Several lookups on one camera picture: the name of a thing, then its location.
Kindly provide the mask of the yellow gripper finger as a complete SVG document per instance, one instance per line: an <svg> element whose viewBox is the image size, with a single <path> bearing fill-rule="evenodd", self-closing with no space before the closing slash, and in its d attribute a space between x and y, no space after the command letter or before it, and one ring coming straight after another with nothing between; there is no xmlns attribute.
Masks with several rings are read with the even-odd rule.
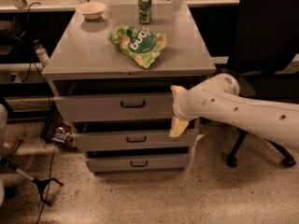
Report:
<svg viewBox="0 0 299 224"><path fill-rule="evenodd" d="M172 85L171 92L173 96L174 102L178 102L180 100L180 96L186 91L186 89L182 86Z"/></svg>
<svg viewBox="0 0 299 224"><path fill-rule="evenodd" d="M189 122L187 120L181 120L173 117L171 122L171 129L169 132L170 137L179 137L187 129Z"/></svg>

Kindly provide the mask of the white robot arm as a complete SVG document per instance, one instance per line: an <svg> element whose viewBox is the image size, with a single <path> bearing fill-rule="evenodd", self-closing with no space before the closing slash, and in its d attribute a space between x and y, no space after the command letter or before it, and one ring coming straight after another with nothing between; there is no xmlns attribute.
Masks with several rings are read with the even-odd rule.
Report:
<svg viewBox="0 0 299 224"><path fill-rule="evenodd" d="M229 74L219 74L187 90L171 87L171 137L179 137L193 119L226 123L282 146L299 148L299 105L244 98Z"/></svg>

